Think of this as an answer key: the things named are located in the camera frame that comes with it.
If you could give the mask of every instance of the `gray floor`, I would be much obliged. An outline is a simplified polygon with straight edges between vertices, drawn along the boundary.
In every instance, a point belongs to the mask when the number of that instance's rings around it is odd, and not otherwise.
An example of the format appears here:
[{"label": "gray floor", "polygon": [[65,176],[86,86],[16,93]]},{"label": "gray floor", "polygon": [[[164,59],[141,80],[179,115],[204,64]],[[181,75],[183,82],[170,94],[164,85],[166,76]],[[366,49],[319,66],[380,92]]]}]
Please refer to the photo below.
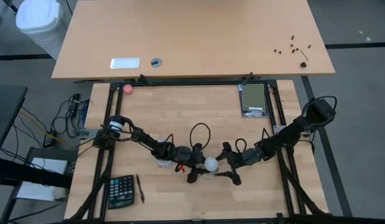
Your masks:
[{"label": "gray floor", "polygon": [[[385,42],[385,0],[308,2],[326,44],[365,42],[367,37],[372,42]],[[42,49],[16,29],[14,21],[15,16],[8,12],[0,27],[0,55],[43,53]],[[348,201],[356,217],[385,218],[385,48],[328,52],[336,75],[310,77],[310,82],[316,96],[335,95],[338,98],[338,114],[327,131]],[[24,106],[46,124],[55,115],[60,102],[73,93],[81,93],[82,98],[87,99],[91,91],[91,83],[76,85],[70,81],[51,80],[54,65],[51,59],[0,62],[0,83],[28,86]],[[303,84],[299,77],[293,80],[300,105],[303,105],[307,102]],[[24,129],[18,119],[16,125]],[[29,126],[37,133],[38,139],[43,138],[32,125]],[[22,156],[25,156],[30,146],[37,147],[33,140],[22,133],[19,133],[19,142],[19,154]],[[328,207],[335,215],[341,215],[318,135],[315,145],[315,159]],[[13,129],[4,147],[15,150]],[[10,187],[0,189],[0,214],[2,203],[6,201],[10,190]],[[12,217],[53,204],[19,202]],[[60,221],[64,210],[65,204],[19,223]]]}]

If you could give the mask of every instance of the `white ball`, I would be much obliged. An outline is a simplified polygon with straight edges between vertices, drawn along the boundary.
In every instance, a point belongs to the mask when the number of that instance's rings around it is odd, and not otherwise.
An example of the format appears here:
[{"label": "white ball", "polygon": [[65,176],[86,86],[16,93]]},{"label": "white ball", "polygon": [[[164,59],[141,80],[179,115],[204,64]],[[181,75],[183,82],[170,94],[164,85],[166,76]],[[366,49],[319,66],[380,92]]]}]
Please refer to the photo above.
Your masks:
[{"label": "white ball", "polygon": [[206,158],[205,168],[206,168],[206,170],[209,170],[210,172],[216,171],[218,168],[218,161],[213,157]]}]

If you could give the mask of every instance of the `black metal frame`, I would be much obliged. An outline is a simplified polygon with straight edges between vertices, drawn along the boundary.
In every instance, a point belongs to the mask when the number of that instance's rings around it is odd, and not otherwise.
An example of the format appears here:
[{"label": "black metal frame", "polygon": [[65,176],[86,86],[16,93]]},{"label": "black metal frame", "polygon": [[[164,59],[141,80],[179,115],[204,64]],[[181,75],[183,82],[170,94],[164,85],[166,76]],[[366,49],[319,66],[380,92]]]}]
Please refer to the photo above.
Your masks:
[{"label": "black metal frame", "polygon": [[[113,95],[115,90],[118,88],[118,99],[116,102],[116,109],[115,109],[115,115],[120,115],[120,109],[121,109],[121,103],[122,103],[122,95],[123,91],[121,91],[123,85],[130,84],[132,86],[184,86],[184,85],[237,85],[241,84],[242,81],[206,81],[206,80],[199,80],[199,81],[176,81],[176,82],[144,82],[143,80],[139,80],[138,82],[130,82],[130,83],[111,83],[111,86],[109,88],[109,96],[108,96],[108,102],[106,105],[106,111],[105,111],[105,117],[104,117],[104,124],[108,124],[109,122],[109,116],[111,114],[111,107],[113,104]],[[271,87],[274,92],[274,98],[277,105],[277,110],[280,117],[280,125],[286,125],[285,116],[282,109],[282,103],[279,96],[279,91],[277,87],[276,80],[250,80],[249,83],[262,83],[264,85],[265,90],[265,97],[268,105],[269,110],[269,119],[271,121],[271,126],[274,127],[277,125],[275,115],[274,115],[274,108],[272,107],[272,101],[270,96],[270,90]],[[111,164],[113,163],[113,157],[114,157],[114,147],[109,150],[109,156],[107,158],[107,163]],[[297,175],[297,168],[295,165],[295,160],[293,156],[293,148],[289,147],[286,150],[287,157],[289,159],[290,169],[292,171],[293,177],[299,182],[299,177]],[[98,152],[98,158],[96,162],[96,169],[95,169],[95,176],[94,176],[94,182],[93,187],[97,180],[100,177],[101,174],[101,167],[103,165],[103,153],[104,149],[99,149]],[[287,205],[287,211],[289,213],[289,216],[294,214],[294,206],[292,202],[292,196],[290,194],[290,188],[289,188],[289,182],[286,178],[286,176],[281,172],[282,177],[282,186],[284,188],[285,193],[285,202]],[[104,191],[101,201],[101,207],[100,207],[100,217],[102,219],[105,219],[106,214],[106,207],[108,203],[108,182],[104,185]],[[299,210],[301,214],[306,214],[305,211],[305,205],[300,198],[298,194],[296,194],[297,200],[299,202]],[[90,205],[89,211],[88,211],[88,218],[94,218],[94,211],[95,211],[95,200]],[[224,219],[224,220],[205,220],[205,223],[274,223],[277,221],[277,218],[248,218],[248,219]],[[185,223],[185,222],[195,222],[191,220],[161,220],[161,221],[127,221],[127,222],[106,222],[106,223]]]}]

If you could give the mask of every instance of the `light wood tabletop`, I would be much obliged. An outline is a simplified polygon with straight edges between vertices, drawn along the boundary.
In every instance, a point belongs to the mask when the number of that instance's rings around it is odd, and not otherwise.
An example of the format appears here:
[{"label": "light wood tabletop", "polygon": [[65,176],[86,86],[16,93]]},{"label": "light wood tabletop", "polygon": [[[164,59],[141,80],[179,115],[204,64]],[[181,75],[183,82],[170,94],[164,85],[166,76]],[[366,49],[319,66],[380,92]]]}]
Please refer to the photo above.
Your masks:
[{"label": "light wood tabletop", "polygon": [[[139,68],[110,69],[112,58],[139,58]],[[154,58],[162,60],[160,67],[151,65]],[[250,72],[335,72],[307,0],[78,1],[52,78],[235,77]]]},{"label": "light wood tabletop", "polygon": [[[294,84],[287,80],[277,83],[289,124],[301,113]],[[86,128],[97,129],[103,124],[108,92],[109,84],[94,85]],[[204,122],[211,129],[210,143],[203,151],[205,157],[216,157],[221,152],[222,142],[230,142],[235,150],[234,141],[244,138],[248,147],[252,147],[260,139],[262,128],[271,133],[269,118],[242,118],[236,85],[134,87],[132,95],[123,96],[121,115],[131,118],[136,126],[155,139],[166,138],[173,133],[176,146],[189,146],[191,128]],[[199,126],[193,132],[192,141],[204,143],[207,138],[208,131]],[[80,151],[89,145],[83,145]],[[77,211],[91,190],[97,153],[98,149],[93,147],[77,160],[65,218]],[[299,142],[294,156],[302,187],[318,207],[326,211],[310,144]],[[220,172],[229,169],[226,161],[220,161]],[[107,210],[107,221],[270,218],[278,212],[287,216],[276,157],[238,169],[242,180],[240,186],[233,185],[231,179],[226,177],[199,177],[194,184],[188,184],[187,172],[174,174],[158,166],[150,152],[139,144],[117,142],[112,177],[129,174],[139,174],[145,203],[141,202],[136,191],[135,204]],[[101,196],[102,191],[97,198],[97,216]]]}]

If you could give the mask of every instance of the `yellow cable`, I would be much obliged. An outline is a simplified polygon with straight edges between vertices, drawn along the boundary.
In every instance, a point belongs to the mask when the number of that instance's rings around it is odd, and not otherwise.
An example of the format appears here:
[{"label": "yellow cable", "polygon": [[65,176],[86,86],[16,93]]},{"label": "yellow cable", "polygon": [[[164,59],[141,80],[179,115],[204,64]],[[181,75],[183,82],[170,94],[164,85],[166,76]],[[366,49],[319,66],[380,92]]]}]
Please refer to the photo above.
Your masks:
[{"label": "yellow cable", "polygon": [[30,116],[27,116],[26,114],[24,114],[23,112],[19,112],[19,114],[23,115],[24,117],[26,117],[30,122],[32,122],[32,124],[41,132],[43,132],[46,136],[52,138],[52,139],[55,139],[59,142],[62,142],[62,144],[70,147],[71,149],[76,149],[74,146],[72,146],[69,142],[66,142],[65,140],[62,140],[62,139],[59,139],[59,138],[56,138],[54,136],[52,136],[51,134],[45,132],[32,118],[30,118]]}]

